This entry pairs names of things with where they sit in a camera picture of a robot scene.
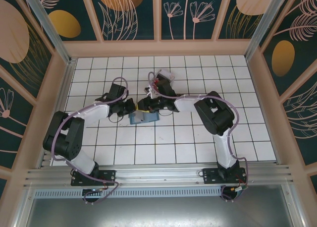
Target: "white tile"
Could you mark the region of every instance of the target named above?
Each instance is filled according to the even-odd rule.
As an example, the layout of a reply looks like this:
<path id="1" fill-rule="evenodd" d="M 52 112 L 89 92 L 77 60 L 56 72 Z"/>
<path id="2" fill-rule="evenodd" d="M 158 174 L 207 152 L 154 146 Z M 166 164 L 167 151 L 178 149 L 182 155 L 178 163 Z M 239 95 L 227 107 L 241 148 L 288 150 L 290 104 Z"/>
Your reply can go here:
<path id="1" fill-rule="evenodd" d="M 73 82 L 88 82 L 90 70 L 75 70 Z"/>
<path id="2" fill-rule="evenodd" d="M 116 144 L 135 144 L 135 127 L 118 127 Z"/>
<path id="3" fill-rule="evenodd" d="M 138 80 L 139 81 L 148 81 L 149 72 L 154 72 L 154 69 L 153 68 L 142 68 L 142 69 L 139 69 Z"/>
<path id="4" fill-rule="evenodd" d="M 175 145 L 161 144 L 156 145 L 156 161 L 157 164 L 174 164 L 175 160 Z"/>
<path id="5" fill-rule="evenodd" d="M 202 119 L 198 115 L 197 112 L 192 112 L 193 125 L 201 125 L 203 124 Z"/>
<path id="6" fill-rule="evenodd" d="M 239 124 L 232 132 L 234 142 L 252 141 L 250 130 L 247 124 Z"/>
<path id="7" fill-rule="evenodd" d="M 188 89 L 189 93 L 206 93 L 203 80 L 188 80 Z"/>
<path id="8" fill-rule="evenodd" d="M 114 145 L 117 128 L 99 128 L 97 136 L 97 145 Z"/>
<path id="9" fill-rule="evenodd" d="M 156 126 L 173 125 L 173 112 L 169 110 L 161 110 L 159 112 L 159 120 L 155 122 Z"/>
<path id="10" fill-rule="evenodd" d="M 251 79 L 237 79 L 240 92 L 255 92 Z"/>
<path id="11" fill-rule="evenodd" d="M 259 107 L 257 95 L 255 93 L 241 93 L 244 107 Z"/>
<path id="12" fill-rule="evenodd" d="M 135 164 L 155 164 L 155 145 L 136 145 Z"/>
<path id="13" fill-rule="evenodd" d="M 265 124 L 249 124 L 253 141 L 269 141 Z"/>
<path id="14" fill-rule="evenodd" d="M 196 144 L 196 155 L 198 163 L 217 162 L 214 144 Z"/>
<path id="15" fill-rule="evenodd" d="M 229 55 L 216 55 L 217 67 L 232 66 Z"/>
<path id="16" fill-rule="evenodd" d="M 82 145 L 96 145 L 97 131 L 98 128 L 85 128 Z"/>
<path id="17" fill-rule="evenodd" d="M 236 80 L 220 80 L 222 90 L 224 93 L 230 93 L 230 92 L 239 92 L 237 81 Z"/>
<path id="18" fill-rule="evenodd" d="M 230 58 L 233 66 L 247 66 L 243 55 L 230 55 Z"/>
<path id="19" fill-rule="evenodd" d="M 95 146 L 81 146 L 81 150 L 84 151 L 85 154 L 92 160 L 94 160 L 95 149 L 96 149 Z"/>
<path id="20" fill-rule="evenodd" d="M 144 89 L 148 87 L 148 81 L 139 81 L 138 82 L 138 95 L 146 95 Z"/>
<path id="21" fill-rule="evenodd" d="M 138 69 L 137 68 L 127 68 L 122 72 L 122 77 L 127 81 L 137 81 L 138 80 Z"/>
<path id="22" fill-rule="evenodd" d="M 80 57 L 77 60 L 76 69 L 91 69 L 92 57 Z"/>
<path id="23" fill-rule="evenodd" d="M 154 57 L 139 57 L 139 67 L 154 67 Z"/>
<path id="24" fill-rule="evenodd" d="M 257 155 L 253 146 L 253 142 L 237 142 L 234 144 L 237 157 L 245 157 L 247 161 L 257 161 Z"/>
<path id="25" fill-rule="evenodd" d="M 212 143 L 213 136 L 203 125 L 194 125 L 195 143 Z"/>
<path id="26" fill-rule="evenodd" d="M 136 144 L 154 144 L 155 131 L 154 126 L 137 127 Z"/>
<path id="27" fill-rule="evenodd" d="M 202 63 L 202 67 L 217 66 L 216 60 L 213 55 L 200 56 L 200 61 Z"/>
<path id="28" fill-rule="evenodd" d="M 122 76 L 122 69 L 107 69 L 106 81 L 112 82 L 115 78 L 121 77 L 121 76 Z"/>
<path id="29" fill-rule="evenodd" d="M 248 67 L 233 67 L 237 79 L 251 78 Z"/>
<path id="30" fill-rule="evenodd" d="M 99 127 L 116 127 L 118 121 L 117 114 L 112 114 L 110 117 L 99 120 Z"/>
<path id="31" fill-rule="evenodd" d="M 174 112 L 174 125 L 192 125 L 190 112 Z"/>
<path id="32" fill-rule="evenodd" d="M 139 57 L 124 57 L 123 68 L 138 68 Z"/>
<path id="33" fill-rule="evenodd" d="M 106 69 L 108 64 L 107 57 L 95 57 L 93 59 L 92 69 Z"/>
<path id="34" fill-rule="evenodd" d="M 235 79 L 233 67 L 218 67 L 220 79 Z"/>
<path id="35" fill-rule="evenodd" d="M 239 124 L 247 124 L 247 118 L 246 118 L 246 114 L 244 112 L 243 108 L 237 108 L 238 110 L 238 114 L 239 114 Z M 235 124 L 235 122 L 237 121 L 237 115 L 234 111 L 232 111 L 234 113 L 234 120 L 233 123 Z"/>
<path id="36" fill-rule="evenodd" d="M 199 56 L 185 56 L 186 67 L 201 67 Z"/>
<path id="37" fill-rule="evenodd" d="M 188 80 L 203 79 L 203 72 L 201 67 L 187 67 L 186 70 Z"/>
<path id="38" fill-rule="evenodd" d="M 194 142 L 194 133 L 192 126 L 175 126 L 174 132 L 175 143 L 184 144 Z"/>
<path id="39" fill-rule="evenodd" d="M 264 123 L 261 108 L 245 108 L 248 123 Z"/>
<path id="40" fill-rule="evenodd" d="M 211 91 L 215 91 L 218 93 L 222 93 L 220 80 L 204 80 L 206 92 L 209 93 Z"/>
<path id="41" fill-rule="evenodd" d="M 129 81 L 128 84 L 129 84 L 129 86 L 128 86 L 129 95 L 137 95 L 138 94 L 138 82 L 137 81 L 135 81 L 135 82 Z"/>
<path id="42" fill-rule="evenodd" d="M 134 164 L 134 145 L 117 145 L 115 147 L 115 157 L 114 164 L 115 165 L 128 165 Z"/>
<path id="43" fill-rule="evenodd" d="M 106 78 L 106 69 L 93 69 L 90 72 L 90 82 L 104 82 Z"/>
<path id="44" fill-rule="evenodd" d="M 230 102 L 234 107 L 243 107 L 239 93 L 224 93 L 224 99 Z"/>
<path id="45" fill-rule="evenodd" d="M 173 88 L 173 90 L 175 91 L 176 94 L 188 94 L 187 81 L 176 80 L 176 81 L 173 82 L 172 88 Z"/>
<path id="46" fill-rule="evenodd" d="M 114 146 L 96 146 L 95 162 L 99 165 L 113 165 Z"/>
<path id="47" fill-rule="evenodd" d="M 276 160 L 271 142 L 254 142 L 259 161 Z"/>
<path id="48" fill-rule="evenodd" d="M 104 82 L 90 82 L 88 84 L 87 96 L 102 96 L 104 94 Z"/>
<path id="49" fill-rule="evenodd" d="M 108 58 L 107 68 L 122 68 L 122 67 L 123 67 L 123 57 Z"/>
<path id="50" fill-rule="evenodd" d="M 178 164 L 195 163 L 195 144 L 176 144 L 176 162 Z"/>
<path id="51" fill-rule="evenodd" d="M 170 72 L 174 74 L 175 80 L 186 80 L 186 69 L 184 67 L 171 67 Z"/>
<path id="52" fill-rule="evenodd" d="M 84 107 L 92 105 L 95 99 L 99 98 L 100 96 L 86 96 Z"/>
<path id="53" fill-rule="evenodd" d="M 168 56 L 154 57 L 154 67 L 169 67 L 169 57 Z"/>
<path id="54" fill-rule="evenodd" d="M 155 127 L 155 143 L 156 144 L 173 144 L 174 127 L 173 126 L 156 126 Z"/>
<path id="55" fill-rule="evenodd" d="M 70 88 L 70 96 L 85 96 L 88 82 L 73 82 Z"/>
<path id="56" fill-rule="evenodd" d="M 170 56 L 169 57 L 170 67 L 185 67 L 184 56 Z"/>
<path id="57" fill-rule="evenodd" d="M 204 79 L 219 79 L 217 67 L 203 67 Z"/>
<path id="58" fill-rule="evenodd" d="M 66 111 L 78 111 L 84 107 L 85 97 L 69 97 L 66 105 Z"/>

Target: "cable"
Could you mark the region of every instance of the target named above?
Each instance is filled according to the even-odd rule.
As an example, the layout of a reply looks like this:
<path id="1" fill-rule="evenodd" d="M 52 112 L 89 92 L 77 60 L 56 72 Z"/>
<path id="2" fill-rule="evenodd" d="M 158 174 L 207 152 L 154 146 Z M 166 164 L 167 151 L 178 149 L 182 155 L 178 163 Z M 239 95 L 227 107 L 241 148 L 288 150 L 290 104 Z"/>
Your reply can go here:
<path id="1" fill-rule="evenodd" d="M 219 98 L 219 97 L 215 97 L 215 96 L 208 96 L 208 95 L 203 95 L 203 96 L 191 96 L 191 95 L 183 95 L 183 96 L 180 96 L 180 97 L 170 97 L 170 96 L 166 96 L 164 94 L 161 94 L 155 87 L 154 87 L 154 81 L 156 79 L 156 75 L 154 72 L 149 72 L 148 74 L 148 82 L 149 82 L 149 85 L 150 87 L 153 89 L 153 91 L 155 91 L 158 95 L 162 96 L 162 97 L 165 97 L 165 98 L 168 98 L 168 99 L 181 99 L 181 98 L 185 98 L 185 97 L 188 97 L 188 98 L 209 98 L 209 99 L 216 99 L 216 100 L 219 100 L 221 102 L 224 102 L 226 103 L 227 105 L 229 105 L 233 110 L 234 112 L 236 113 L 236 116 L 237 116 L 237 121 L 233 124 L 233 126 L 231 127 L 231 129 L 228 131 L 228 136 L 227 136 L 227 142 L 228 142 L 228 148 L 229 148 L 229 152 L 230 152 L 230 155 L 236 159 L 236 160 L 244 160 L 245 163 L 246 163 L 246 176 L 247 176 L 247 180 L 246 180 L 246 185 L 248 184 L 248 180 L 249 180 L 249 168 L 248 168 L 248 162 L 247 162 L 247 159 L 245 157 L 241 157 L 241 158 L 238 158 L 236 157 L 233 152 L 232 152 L 232 149 L 231 149 L 231 146 L 230 146 L 230 135 L 232 133 L 232 131 L 237 127 L 238 123 L 239 123 L 239 113 L 238 113 L 238 110 L 228 101 L 222 99 L 222 98 Z M 226 186 L 223 186 L 223 188 L 221 189 L 221 198 L 224 199 L 224 196 L 223 196 L 223 190 Z"/>
<path id="2" fill-rule="evenodd" d="M 79 170 L 78 168 L 76 168 L 69 160 L 67 160 L 67 159 L 65 159 L 65 158 L 62 158 L 62 159 L 56 158 L 55 152 L 54 152 L 54 151 L 55 151 L 55 145 L 56 145 L 56 141 L 57 141 L 58 135 L 59 135 L 59 133 L 61 132 L 63 126 L 64 126 L 72 117 L 74 117 L 75 115 L 80 114 L 80 113 L 82 113 L 82 112 L 88 110 L 88 109 L 91 108 L 91 107 L 102 106 L 102 105 L 107 105 L 107 104 L 115 103 L 115 102 L 119 101 L 121 98 L 123 98 L 123 97 L 127 94 L 127 91 L 128 91 L 128 82 L 127 82 L 127 80 L 124 79 L 123 77 L 116 77 L 116 78 L 112 81 L 112 83 L 114 83 L 114 82 L 115 82 L 116 80 L 118 80 L 118 79 L 123 80 L 123 81 L 125 82 L 125 84 L 126 84 L 126 88 L 125 88 L 123 94 L 122 94 L 120 97 L 118 97 L 117 99 L 115 99 L 115 100 L 113 100 L 113 101 L 101 102 L 101 103 L 92 104 L 92 105 L 90 105 L 90 106 L 84 107 L 83 109 L 80 109 L 80 110 L 77 111 L 77 112 L 74 112 L 74 113 L 70 114 L 70 115 L 69 115 L 65 120 L 63 120 L 63 122 L 59 125 L 59 127 L 58 127 L 58 129 L 57 129 L 57 131 L 56 131 L 56 134 L 55 134 L 55 136 L 54 136 L 53 142 L 52 142 L 51 153 L 52 153 L 52 158 L 53 158 L 53 160 L 55 160 L 55 161 L 65 161 L 66 164 L 67 164 L 68 166 L 70 166 L 72 169 L 76 170 L 77 172 L 79 172 L 80 174 L 82 174 L 83 176 L 85 176 L 85 177 L 87 177 L 87 178 L 89 178 L 89 179 L 91 179 L 91 180 L 99 181 L 99 182 L 102 182 L 102 183 L 114 183 L 114 184 L 116 184 L 116 186 L 115 186 L 105 197 L 100 198 L 100 199 L 98 199 L 97 201 L 93 202 L 93 203 L 95 203 L 95 204 L 97 204 L 97 203 L 103 201 L 103 200 L 106 199 L 109 195 L 111 195 L 111 194 L 119 187 L 119 182 L 117 182 L 117 181 L 108 181 L 108 180 L 102 180 L 102 179 L 94 178 L 94 177 L 89 176 L 89 175 L 87 175 L 86 173 L 82 172 L 82 171 Z M 85 200 L 85 203 L 87 204 L 88 202 L 86 201 L 86 198 L 85 198 L 86 196 L 87 196 L 87 194 L 84 196 L 84 200 Z"/>

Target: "black mounting bracket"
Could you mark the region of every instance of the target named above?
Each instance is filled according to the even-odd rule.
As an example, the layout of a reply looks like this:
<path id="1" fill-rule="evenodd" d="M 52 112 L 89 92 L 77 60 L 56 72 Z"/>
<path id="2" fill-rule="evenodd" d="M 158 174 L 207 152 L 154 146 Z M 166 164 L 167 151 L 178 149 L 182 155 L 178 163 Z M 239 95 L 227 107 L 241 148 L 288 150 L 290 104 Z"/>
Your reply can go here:
<path id="1" fill-rule="evenodd" d="M 106 181 L 115 181 L 115 170 L 99 170 L 97 179 Z M 91 180 L 77 171 L 72 172 L 71 186 L 103 186 L 100 181 Z M 107 183 L 108 186 L 113 186 L 114 183 Z"/>

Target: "blue object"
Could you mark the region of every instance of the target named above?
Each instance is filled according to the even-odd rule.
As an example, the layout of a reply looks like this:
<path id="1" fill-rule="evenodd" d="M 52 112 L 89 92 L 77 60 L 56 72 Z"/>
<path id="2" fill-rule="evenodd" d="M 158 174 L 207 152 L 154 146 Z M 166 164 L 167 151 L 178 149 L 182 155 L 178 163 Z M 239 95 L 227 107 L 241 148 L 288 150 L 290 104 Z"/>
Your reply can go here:
<path id="1" fill-rule="evenodd" d="M 130 124 L 149 123 L 159 120 L 159 113 L 148 113 L 142 111 L 135 111 L 129 114 Z"/>

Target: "white tile floor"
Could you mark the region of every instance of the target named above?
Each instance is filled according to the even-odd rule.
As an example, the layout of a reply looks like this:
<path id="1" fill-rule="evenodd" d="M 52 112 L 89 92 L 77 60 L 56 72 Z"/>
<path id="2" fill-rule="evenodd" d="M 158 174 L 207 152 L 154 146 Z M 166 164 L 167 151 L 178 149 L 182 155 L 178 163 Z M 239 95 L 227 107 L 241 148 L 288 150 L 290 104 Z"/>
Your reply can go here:
<path id="1" fill-rule="evenodd" d="M 243 56 L 98 57 L 79 58 L 65 110 L 76 111 L 109 91 L 123 76 L 135 102 L 145 97 L 150 71 L 165 69 L 175 75 L 176 93 L 217 91 L 237 107 L 240 122 L 233 131 L 233 148 L 248 161 L 275 161 L 262 111 Z M 117 116 L 111 116 L 117 122 Z M 83 149 L 100 165 L 216 162 L 213 136 L 197 113 L 161 111 L 160 120 L 130 125 L 108 119 L 84 130 Z"/>

